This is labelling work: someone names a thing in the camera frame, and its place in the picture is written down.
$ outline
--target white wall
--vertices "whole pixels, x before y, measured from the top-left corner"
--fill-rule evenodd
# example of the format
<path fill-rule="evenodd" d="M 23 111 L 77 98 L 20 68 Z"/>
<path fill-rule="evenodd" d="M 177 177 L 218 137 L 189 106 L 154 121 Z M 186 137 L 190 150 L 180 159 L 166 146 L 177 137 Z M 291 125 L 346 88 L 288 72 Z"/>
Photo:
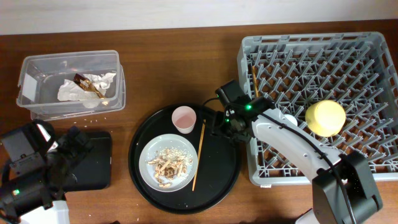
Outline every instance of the white wall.
<path fill-rule="evenodd" d="M 0 34 L 398 18 L 398 0 L 0 0 Z"/>

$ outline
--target green light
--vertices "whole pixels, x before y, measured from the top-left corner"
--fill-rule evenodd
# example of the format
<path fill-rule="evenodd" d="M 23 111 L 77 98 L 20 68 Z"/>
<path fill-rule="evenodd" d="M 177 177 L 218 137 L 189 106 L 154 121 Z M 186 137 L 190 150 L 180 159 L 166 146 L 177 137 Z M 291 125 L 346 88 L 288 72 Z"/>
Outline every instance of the green light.
<path fill-rule="evenodd" d="M 19 195 L 19 193 L 20 193 L 20 192 L 19 192 L 18 189 L 12 191 L 12 194 L 13 194 L 14 196 Z"/>

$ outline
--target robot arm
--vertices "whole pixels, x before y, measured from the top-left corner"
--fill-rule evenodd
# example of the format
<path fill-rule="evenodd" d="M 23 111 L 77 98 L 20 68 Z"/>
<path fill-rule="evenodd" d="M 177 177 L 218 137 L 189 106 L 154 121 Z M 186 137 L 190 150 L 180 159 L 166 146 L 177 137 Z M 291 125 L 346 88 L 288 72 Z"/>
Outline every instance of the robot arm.
<path fill-rule="evenodd" d="M 313 210 L 296 223 L 362 223 L 382 208 L 367 159 L 327 146 L 290 122 L 273 102 L 251 100 L 231 81 L 216 90 L 224 106 L 211 132 L 233 141 L 258 138 L 281 152 L 312 183 Z"/>
<path fill-rule="evenodd" d="M 327 158 L 329 158 L 333 164 L 340 161 L 340 152 L 336 148 L 317 141 L 311 135 L 286 119 L 279 109 L 268 109 L 264 114 L 306 136 L 306 138 L 317 145 L 322 152 L 326 153 Z M 259 115 L 257 119 L 251 123 L 251 127 L 254 137 L 277 149 L 292 162 L 310 182 L 318 176 L 317 171 L 319 169 L 327 170 L 330 168 L 326 161 L 320 159 L 320 155 L 316 153 L 306 141 L 269 119 Z"/>
<path fill-rule="evenodd" d="M 40 215 L 46 215 L 49 223 L 63 223 L 60 217 L 68 223 L 63 185 L 70 171 L 93 149 L 89 137 L 72 127 L 55 141 L 52 126 L 34 120 L 2 135 L 1 142 L 17 177 L 9 180 L 10 170 L 3 170 L 0 218 L 9 223 L 19 223 L 20 218 L 23 223 L 43 223 Z"/>

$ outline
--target plastic container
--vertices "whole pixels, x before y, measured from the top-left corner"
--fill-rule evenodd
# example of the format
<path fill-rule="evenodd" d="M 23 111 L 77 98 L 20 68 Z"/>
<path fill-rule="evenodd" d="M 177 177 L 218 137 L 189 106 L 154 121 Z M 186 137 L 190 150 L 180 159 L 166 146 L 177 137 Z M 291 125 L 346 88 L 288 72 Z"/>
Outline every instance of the plastic container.
<path fill-rule="evenodd" d="M 116 72 L 107 89 L 106 99 L 85 101 L 59 101 L 58 89 L 64 79 L 73 80 L 76 73 L 101 75 Z M 123 68 L 119 54 L 114 50 L 74 52 L 64 54 L 36 55 L 25 58 L 19 76 L 21 88 L 17 105 L 32 112 L 32 118 L 49 117 L 54 114 L 99 113 L 121 110 L 124 107 L 125 92 Z M 98 104 L 94 108 L 88 105 Z"/>
<path fill-rule="evenodd" d="M 238 53 L 239 84 L 255 97 L 253 66 L 261 96 L 323 144 L 368 158 L 376 181 L 398 179 L 398 77 L 384 36 L 378 32 L 245 37 Z M 322 100 L 345 110 L 333 137 L 312 133 L 305 111 Z M 302 173 L 266 142 L 247 144 L 249 177 L 261 187 L 309 184 Z"/>

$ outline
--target white plate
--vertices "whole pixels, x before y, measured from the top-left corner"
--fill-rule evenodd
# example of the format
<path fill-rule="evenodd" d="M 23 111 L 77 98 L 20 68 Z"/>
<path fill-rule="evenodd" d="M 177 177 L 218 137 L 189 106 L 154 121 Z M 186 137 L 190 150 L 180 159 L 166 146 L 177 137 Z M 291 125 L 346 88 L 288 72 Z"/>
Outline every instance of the white plate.
<path fill-rule="evenodd" d="M 186 177 L 174 177 L 174 180 L 167 180 L 162 178 L 164 183 L 171 182 L 172 185 L 168 188 L 159 187 L 158 181 L 156 181 L 155 167 L 149 165 L 148 162 L 152 161 L 157 157 L 156 151 L 159 153 L 164 148 L 171 149 L 172 147 L 187 150 L 188 153 L 192 155 L 192 165 L 187 167 Z M 144 147 L 139 157 L 139 172 L 141 177 L 144 179 L 145 183 L 155 190 L 160 192 L 174 192 L 185 187 L 193 177 L 198 169 L 198 155 L 192 144 L 185 138 L 176 134 L 163 134 L 157 136 L 156 138 L 150 140 L 148 144 Z"/>

